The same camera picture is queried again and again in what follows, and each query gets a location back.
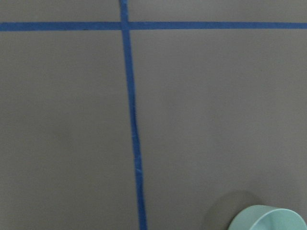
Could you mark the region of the light green plastic cup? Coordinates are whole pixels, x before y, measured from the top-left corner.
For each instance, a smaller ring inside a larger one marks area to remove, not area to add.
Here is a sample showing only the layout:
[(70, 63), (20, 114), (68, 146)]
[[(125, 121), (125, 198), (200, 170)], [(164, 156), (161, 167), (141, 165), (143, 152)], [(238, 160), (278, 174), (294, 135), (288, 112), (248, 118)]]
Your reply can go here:
[(243, 209), (231, 221), (229, 230), (305, 230), (307, 224), (296, 212), (265, 205)]

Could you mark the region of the blue tape strip vertical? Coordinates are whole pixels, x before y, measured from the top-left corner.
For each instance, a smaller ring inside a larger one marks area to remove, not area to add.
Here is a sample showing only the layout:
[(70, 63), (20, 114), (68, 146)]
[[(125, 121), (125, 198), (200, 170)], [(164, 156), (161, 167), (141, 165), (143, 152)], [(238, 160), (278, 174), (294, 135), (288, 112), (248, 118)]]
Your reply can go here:
[(121, 32), (122, 32), (122, 41), (123, 41), (123, 50), (124, 50), (128, 100), (129, 100), (131, 140), (132, 140), (132, 150), (134, 157), (139, 229), (146, 230), (148, 229), (148, 226), (147, 226), (144, 193), (143, 193), (142, 153), (141, 153), (141, 145), (140, 145), (137, 116), (136, 116), (135, 81), (134, 81), (132, 49), (131, 49), (131, 39), (130, 39), (128, 1), (121, 0), (119, 2), (119, 5), (120, 5), (120, 23), (121, 23)]

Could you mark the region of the blue tape strip horizontal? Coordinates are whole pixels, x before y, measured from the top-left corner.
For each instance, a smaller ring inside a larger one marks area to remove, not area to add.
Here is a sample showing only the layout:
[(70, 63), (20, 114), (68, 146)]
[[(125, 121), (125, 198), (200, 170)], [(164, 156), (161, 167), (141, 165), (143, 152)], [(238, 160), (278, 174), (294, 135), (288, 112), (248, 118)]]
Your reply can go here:
[(3, 22), (0, 24), (2, 32), (306, 28), (306, 23), (283, 22)]

